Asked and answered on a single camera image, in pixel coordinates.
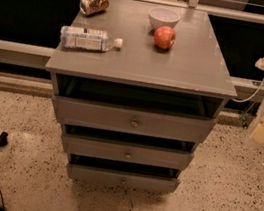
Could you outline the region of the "grey top drawer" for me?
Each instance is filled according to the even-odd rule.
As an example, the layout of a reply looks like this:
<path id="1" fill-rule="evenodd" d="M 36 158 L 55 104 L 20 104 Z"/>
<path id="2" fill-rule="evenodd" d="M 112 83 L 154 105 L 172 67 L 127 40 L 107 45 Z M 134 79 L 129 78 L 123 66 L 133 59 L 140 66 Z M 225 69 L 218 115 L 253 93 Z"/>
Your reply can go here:
<path id="1" fill-rule="evenodd" d="M 138 109 L 104 102 L 53 96 L 57 121 L 101 130 L 201 143 L 215 120 Z"/>

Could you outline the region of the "grey drawer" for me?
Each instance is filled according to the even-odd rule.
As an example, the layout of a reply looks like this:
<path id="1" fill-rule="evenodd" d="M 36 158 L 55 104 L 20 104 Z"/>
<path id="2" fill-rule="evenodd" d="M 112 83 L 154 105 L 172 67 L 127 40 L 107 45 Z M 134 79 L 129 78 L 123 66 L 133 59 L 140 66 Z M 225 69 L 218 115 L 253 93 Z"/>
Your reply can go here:
<path id="1" fill-rule="evenodd" d="M 138 109 L 104 102 L 53 96 L 57 121 L 101 130 L 201 143 L 215 120 Z"/>
<path id="2" fill-rule="evenodd" d="M 68 176 L 79 180 L 91 180 L 108 185 L 119 185 L 130 188 L 142 188 L 153 191 L 172 193 L 179 186 L 176 178 L 149 176 L 132 172 L 121 172 L 109 169 L 98 169 L 81 165 L 68 165 Z"/>
<path id="3" fill-rule="evenodd" d="M 121 162 L 184 170 L 194 158 L 194 153 L 191 152 L 125 144 L 112 140 L 106 142 L 72 135 L 63 135 L 61 139 L 66 152 Z"/>

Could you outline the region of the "grey wooden drawer cabinet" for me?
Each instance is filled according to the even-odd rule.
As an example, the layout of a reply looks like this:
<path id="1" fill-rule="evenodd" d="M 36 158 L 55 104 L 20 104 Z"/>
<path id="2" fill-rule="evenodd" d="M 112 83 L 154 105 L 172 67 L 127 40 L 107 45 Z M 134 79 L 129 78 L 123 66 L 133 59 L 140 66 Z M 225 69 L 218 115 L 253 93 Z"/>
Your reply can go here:
<path id="1" fill-rule="evenodd" d="M 178 9 L 174 46 L 160 50 L 153 43 L 148 12 L 151 4 L 110 0 L 108 11 L 74 19 L 76 27 L 104 29 L 123 40 L 122 49 L 93 53 L 58 47 L 47 63 L 54 96 L 149 109 L 166 114 L 215 120 L 236 94 L 217 39 L 204 11 Z M 198 142 L 135 135 L 61 124 L 72 135 L 146 147 L 194 153 Z M 87 157 L 66 152 L 68 165 L 176 178 L 182 170 Z"/>

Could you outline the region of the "grey bottom drawer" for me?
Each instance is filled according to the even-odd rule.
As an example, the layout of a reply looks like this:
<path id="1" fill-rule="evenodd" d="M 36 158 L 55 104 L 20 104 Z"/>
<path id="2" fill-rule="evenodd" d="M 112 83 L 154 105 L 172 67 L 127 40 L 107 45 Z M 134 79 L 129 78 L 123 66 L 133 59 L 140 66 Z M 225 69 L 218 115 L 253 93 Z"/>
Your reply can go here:
<path id="1" fill-rule="evenodd" d="M 153 191 L 172 193 L 179 186 L 176 178 L 149 176 L 132 172 L 121 172 L 109 169 L 98 169 L 81 165 L 68 165 L 68 176 L 79 180 L 91 180 L 108 185 L 119 185 L 130 188 L 142 188 Z"/>

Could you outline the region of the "grey middle drawer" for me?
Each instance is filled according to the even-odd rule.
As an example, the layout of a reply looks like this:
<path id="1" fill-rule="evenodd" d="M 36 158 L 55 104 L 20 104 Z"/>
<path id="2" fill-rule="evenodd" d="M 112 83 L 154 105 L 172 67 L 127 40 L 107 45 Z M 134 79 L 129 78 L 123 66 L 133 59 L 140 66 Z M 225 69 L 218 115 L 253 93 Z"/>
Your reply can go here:
<path id="1" fill-rule="evenodd" d="M 72 135 L 63 135 L 61 139 L 66 152 L 121 162 L 184 170 L 194 158 L 194 153 L 191 152 L 125 144 L 112 140 L 106 142 Z"/>

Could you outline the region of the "red apple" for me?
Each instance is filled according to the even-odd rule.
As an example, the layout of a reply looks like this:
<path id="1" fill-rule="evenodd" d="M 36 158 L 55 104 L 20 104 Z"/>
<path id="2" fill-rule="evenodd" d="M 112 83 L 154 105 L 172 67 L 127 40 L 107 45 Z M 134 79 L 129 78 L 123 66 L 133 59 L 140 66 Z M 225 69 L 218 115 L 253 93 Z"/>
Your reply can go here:
<path id="1" fill-rule="evenodd" d="M 153 35 L 154 43 L 160 49 L 170 49 L 175 43 L 175 31 L 168 26 L 159 27 Z"/>

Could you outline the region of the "white bowl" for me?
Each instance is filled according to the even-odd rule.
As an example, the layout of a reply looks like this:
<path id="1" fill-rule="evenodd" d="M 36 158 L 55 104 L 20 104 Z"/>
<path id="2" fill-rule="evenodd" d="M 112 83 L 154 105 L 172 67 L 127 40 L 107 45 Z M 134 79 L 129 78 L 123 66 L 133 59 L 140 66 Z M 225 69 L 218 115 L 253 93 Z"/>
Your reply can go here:
<path id="1" fill-rule="evenodd" d="M 148 12 L 148 16 L 150 25 L 153 29 L 158 29 L 161 26 L 174 28 L 180 20 L 179 13 L 164 7 L 151 8 Z"/>

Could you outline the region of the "brown soda can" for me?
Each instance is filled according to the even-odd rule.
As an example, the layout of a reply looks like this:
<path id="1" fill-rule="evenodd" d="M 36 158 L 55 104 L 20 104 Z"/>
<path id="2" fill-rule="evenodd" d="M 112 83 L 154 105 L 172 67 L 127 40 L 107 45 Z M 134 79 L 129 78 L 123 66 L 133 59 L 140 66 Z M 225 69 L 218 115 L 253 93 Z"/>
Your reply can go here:
<path id="1" fill-rule="evenodd" d="M 80 0 L 80 10 L 83 15 L 90 16 L 109 8 L 109 0 Z"/>

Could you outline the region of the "clear plastic water bottle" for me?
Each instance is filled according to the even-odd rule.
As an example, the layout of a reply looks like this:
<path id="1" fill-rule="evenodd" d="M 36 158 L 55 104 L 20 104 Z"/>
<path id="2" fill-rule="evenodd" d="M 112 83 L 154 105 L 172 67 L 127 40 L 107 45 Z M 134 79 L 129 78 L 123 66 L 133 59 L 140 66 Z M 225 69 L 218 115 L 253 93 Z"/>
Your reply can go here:
<path id="1" fill-rule="evenodd" d="M 110 49 L 122 48 L 121 38 L 111 37 L 107 31 L 81 27 L 63 26 L 60 33 L 63 47 L 106 52 Z"/>

